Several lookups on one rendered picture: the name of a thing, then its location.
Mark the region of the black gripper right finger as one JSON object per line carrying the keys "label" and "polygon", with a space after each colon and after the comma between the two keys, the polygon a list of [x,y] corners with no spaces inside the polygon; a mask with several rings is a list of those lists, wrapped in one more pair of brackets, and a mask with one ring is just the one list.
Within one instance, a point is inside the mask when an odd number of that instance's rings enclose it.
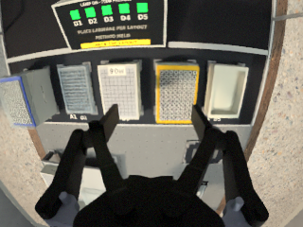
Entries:
{"label": "black gripper right finger", "polygon": [[211,125],[198,104],[192,104],[191,123],[200,141],[189,165],[161,204],[161,217],[170,224],[179,222],[205,177],[214,150],[222,152],[225,227],[261,227],[269,212],[253,187],[241,142],[235,131],[222,132]]}

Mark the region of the white rectangular box with labels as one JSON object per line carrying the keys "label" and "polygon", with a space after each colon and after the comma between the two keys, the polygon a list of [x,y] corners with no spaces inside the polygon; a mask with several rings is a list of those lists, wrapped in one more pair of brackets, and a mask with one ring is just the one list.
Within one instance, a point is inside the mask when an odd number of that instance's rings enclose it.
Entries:
{"label": "white rectangular box with labels", "polygon": [[44,168],[40,171],[40,174],[42,175],[47,186],[52,183],[56,170],[57,166],[45,165]]}
{"label": "white rectangular box with labels", "polygon": [[118,104],[119,119],[139,119],[139,61],[98,65],[98,78],[104,114],[113,104]]}

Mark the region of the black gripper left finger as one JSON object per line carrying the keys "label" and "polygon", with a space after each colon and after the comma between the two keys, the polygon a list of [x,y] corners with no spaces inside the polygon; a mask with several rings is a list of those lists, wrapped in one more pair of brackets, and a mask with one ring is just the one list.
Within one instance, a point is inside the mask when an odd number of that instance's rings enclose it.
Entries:
{"label": "black gripper left finger", "polygon": [[95,150],[101,178],[116,219],[125,222],[134,217],[134,199],[107,146],[118,121],[118,104],[113,104],[99,121],[88,123],[87,131],[72,131],[53,181],[35,205],[36,213],[49,227],[73,227],[74,218],[80,210],[80,185],[89,148]]}

